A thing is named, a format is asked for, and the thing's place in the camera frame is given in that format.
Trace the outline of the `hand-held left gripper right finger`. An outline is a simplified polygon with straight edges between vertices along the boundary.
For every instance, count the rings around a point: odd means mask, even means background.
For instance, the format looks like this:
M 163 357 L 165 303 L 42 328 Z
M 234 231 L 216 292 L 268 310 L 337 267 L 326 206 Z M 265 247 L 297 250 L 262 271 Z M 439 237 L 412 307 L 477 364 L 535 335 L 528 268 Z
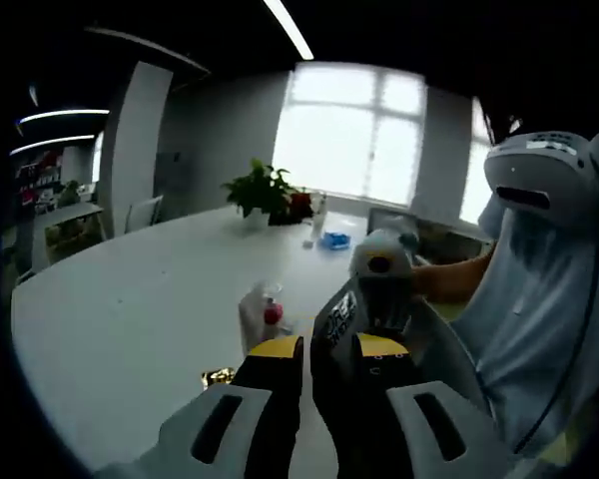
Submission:
M 438 380 L 426 380 L 403 345 L 353 337 L 360 387 L 358 445 L 372 478 L 503 478 L 513 457 L 492 421 Z

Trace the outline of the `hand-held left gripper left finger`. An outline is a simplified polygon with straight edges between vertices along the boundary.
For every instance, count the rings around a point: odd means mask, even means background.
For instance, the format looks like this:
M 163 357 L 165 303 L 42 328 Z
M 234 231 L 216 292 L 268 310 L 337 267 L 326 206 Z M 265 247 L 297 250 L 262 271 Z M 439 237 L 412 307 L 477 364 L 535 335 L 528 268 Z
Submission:
M 266 340 L 161 427 L 157 478 L 287 478 L 300 426 L 303 338 Z

